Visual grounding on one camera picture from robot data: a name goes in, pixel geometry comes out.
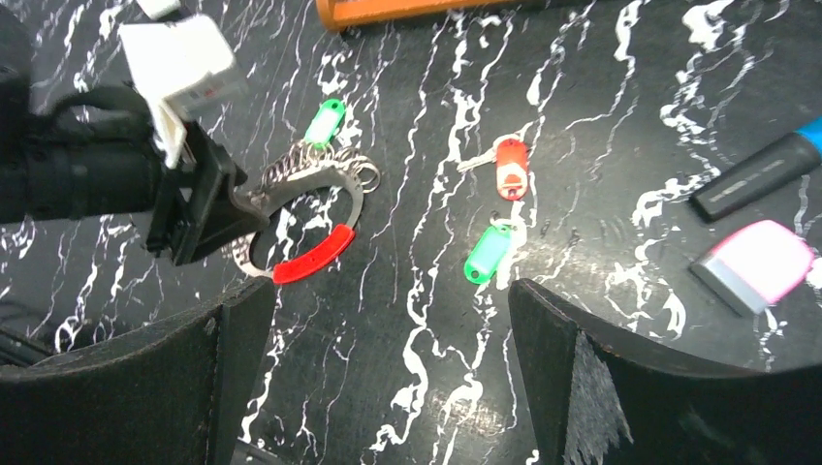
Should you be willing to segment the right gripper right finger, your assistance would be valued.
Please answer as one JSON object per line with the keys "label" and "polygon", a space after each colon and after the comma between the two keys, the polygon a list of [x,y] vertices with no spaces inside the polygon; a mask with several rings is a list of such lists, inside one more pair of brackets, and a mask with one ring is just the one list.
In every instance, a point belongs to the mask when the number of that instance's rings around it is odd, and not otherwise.
{"label": "right gripper right finger", "polygon": [[529,279],[508,293],[547,464],[817,464],[821,369],[757,372],[653,342]]}

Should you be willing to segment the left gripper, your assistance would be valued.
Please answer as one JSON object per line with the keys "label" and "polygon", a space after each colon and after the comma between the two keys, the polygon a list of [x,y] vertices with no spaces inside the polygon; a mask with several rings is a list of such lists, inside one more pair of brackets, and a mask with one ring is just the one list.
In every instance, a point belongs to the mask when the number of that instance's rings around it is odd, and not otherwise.
{"label": "left gripper", "polygon": [[164,168],[145,249],[172,264],[202,260],[269,224],[254,198],[237,194],[247,174],[196,122],[184,125],[175,168]]}

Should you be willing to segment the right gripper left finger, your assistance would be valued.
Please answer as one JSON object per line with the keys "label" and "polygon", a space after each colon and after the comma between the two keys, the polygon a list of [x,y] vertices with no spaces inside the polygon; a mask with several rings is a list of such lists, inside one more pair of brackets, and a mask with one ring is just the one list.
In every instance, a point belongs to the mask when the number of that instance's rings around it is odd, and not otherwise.
{"label": "right gripper left finger", "polygon": [[268,341],[253,278],[79,350],[1,368],[5,464],[228,464]]}

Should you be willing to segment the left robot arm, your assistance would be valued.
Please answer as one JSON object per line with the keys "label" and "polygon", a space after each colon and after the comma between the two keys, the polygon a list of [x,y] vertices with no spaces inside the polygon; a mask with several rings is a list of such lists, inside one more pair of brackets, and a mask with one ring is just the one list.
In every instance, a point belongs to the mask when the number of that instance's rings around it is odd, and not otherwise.
{"label": "left robot arm", "polygon": [[206,15],[128,24],[132,79],[30,108],[33,45],[1,11],[1,221],[81,220],[149,213],[145,249],[190,264],[263,229],[237,196],[245,172],[197,122],[232,93],[235,59]]}

